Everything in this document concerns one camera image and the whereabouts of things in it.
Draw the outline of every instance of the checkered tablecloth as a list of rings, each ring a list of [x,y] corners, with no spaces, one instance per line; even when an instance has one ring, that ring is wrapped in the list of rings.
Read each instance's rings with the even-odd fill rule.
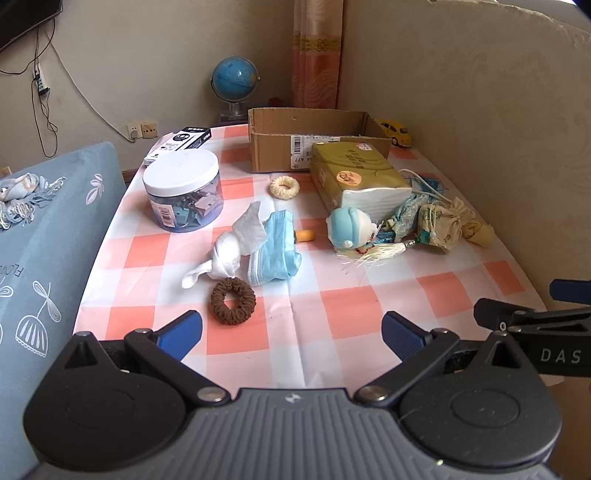
[[[282,201],[268,193],[278,174],[251,174],[246,125],[213,129],[201,148],[220,160],[225,205],[208,227],[168,233],[154,222],[142,183],[133,179],[100,248],[74,331],[119,339],[132,329],[159,329],[195,309],[203,337],[184,363],[233,393],[239,387],[318,388],[354,391],[399,363],[384,345],[384,312],[396,310],[423,329],[447,327],[463,338],[483,339],[472,306],[481,297],[544,309],[508,250],[498,241],[484,249],[464,240],[451,253],[419,246],[372,267],[347,264],[326,237],[327,211],[307,173],[293,176],[300,194]],[[439,178],[446,195],[459,194],[416,149],[393,148],[390,162]],[[274,210],[293,212],[296,228],[313,229],[314,242],[297,244],[302,263],[290,281],[255,289],[253,316],[239,326],[219,324],[208,310],[215,281],[206,275],[189,289],[183,275],[203,262],[215,239],[229,230],[254,200],[261,218]],[[243,257],[242,278],[248,258]]]

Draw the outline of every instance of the orange sticker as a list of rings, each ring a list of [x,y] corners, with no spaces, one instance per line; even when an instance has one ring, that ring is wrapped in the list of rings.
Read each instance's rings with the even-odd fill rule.
[[[359,185],[361,183],[361,175],[350,170],[341,170],[337,173],[336,179],[339,182],[344,183],[345,185],[350,185],[352,187]]]

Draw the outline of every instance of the television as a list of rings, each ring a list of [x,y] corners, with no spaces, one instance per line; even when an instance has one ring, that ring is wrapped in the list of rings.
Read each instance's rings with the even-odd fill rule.
[[[0,0],[0,51],[61,9],[62,0]]]

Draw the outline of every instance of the blue hat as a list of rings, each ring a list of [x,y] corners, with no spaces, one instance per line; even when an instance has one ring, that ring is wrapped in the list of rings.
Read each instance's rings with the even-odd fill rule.
[[[358,211],[355,207],[337,208],[326,220],[329,239],[336,248],[351,248],[359,243]]]

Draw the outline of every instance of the hair tie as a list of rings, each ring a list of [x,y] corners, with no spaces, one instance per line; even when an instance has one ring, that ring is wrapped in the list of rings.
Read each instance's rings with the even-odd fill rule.
[[[300,192],[300,184],[295,178],[283,175],[271,182],[269,191],[275,198],[289,200]]]
[[[229,291],[235,292],[239,297],[238,305],[234,309],[228,308],[224,303]],[[213,314],[221,323],[239,325],[247,321],[255,311],[256,295],[245,281],[239,278],[226,278],[213,288],[210,302]]]

